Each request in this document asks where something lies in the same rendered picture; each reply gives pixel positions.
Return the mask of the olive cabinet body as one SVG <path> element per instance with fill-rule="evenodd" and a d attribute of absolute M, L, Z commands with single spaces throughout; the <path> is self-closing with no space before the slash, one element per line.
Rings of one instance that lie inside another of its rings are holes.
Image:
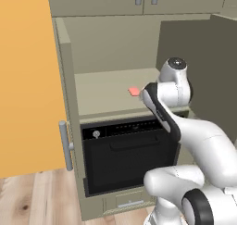
<path fill-rule="evenodd" d="M 128 17 L 68 17 L 63 18 L 72 46 L 72 59 L 76 83 L 80 126 L 118 119 L 130 119 L 153 116 L 140 102 L 131 96 L 129 88 L 142 87 L 158 74 L 156 63 L 142 58 L 139 61 L 125 63 L 119 51 L 119 44 L 125 43 L 128 51 L 133 51 L 133 29 L 150 28 L 159 32 L 163 19 L 159 16 Z M 176 165 L 193 164 L 191 154 L 180 144 Z M 83 179 L 74 168 L 73 150 L 71 160 L 81 218 L 84 221 L 152 206 L 146 202 L 139 206 L 129 206 L 105 210 L 105 199 L 111 194 L 144 190 L 144 186 L 117 192 L 88 196 Z"/>

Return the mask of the olive overhead cabinet door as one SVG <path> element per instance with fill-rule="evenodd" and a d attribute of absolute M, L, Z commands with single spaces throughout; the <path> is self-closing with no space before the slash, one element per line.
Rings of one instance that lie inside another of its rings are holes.
<path fill-rule="evenodd" d="M 224 0 L 144 0 L 144 14 L 209 14 L 218 13 Z"/>
<path fill-rule="evenodd" d="M 135 0 L 49 0 L 53 17 L 140 15 L 143 0 L 139 6 Z"/>

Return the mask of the olive neighbouring overhead cabinet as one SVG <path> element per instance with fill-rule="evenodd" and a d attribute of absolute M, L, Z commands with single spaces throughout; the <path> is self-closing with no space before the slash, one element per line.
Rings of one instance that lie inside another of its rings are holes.
<path fill-rule="evenodd" d="M 237 0 L 224 0 L 221 14 L 237 19 Z"/>

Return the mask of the black built-in oven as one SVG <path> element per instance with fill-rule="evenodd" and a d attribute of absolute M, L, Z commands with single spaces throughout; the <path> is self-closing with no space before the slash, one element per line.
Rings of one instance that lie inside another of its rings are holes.
<path fill-rule="evenodd" d="M 155 137 L 159 144 L 138 149 L 115 152 L 109 146 Z M 142 186 L 146 171 L 176 165 L 180 152 L 178 143 L 153 116 L 82 124 L 81 139 L 88 196 Z"/>

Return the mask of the olive drawer front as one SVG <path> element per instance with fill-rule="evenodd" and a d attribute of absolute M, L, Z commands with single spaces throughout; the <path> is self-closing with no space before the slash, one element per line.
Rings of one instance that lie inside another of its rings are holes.
<path fill-rule="evenodd" d="M 105 210 L 117 209 L 118 205 L 128 203 L 130 200 L 132 202 L 144 200 L 144 203 L 146 203 L 154 202 L 156 199 L 144 190 L 138 190 L 135 192 L 122 192 L 121 194 L 111 194 L 105 199 Z"/>

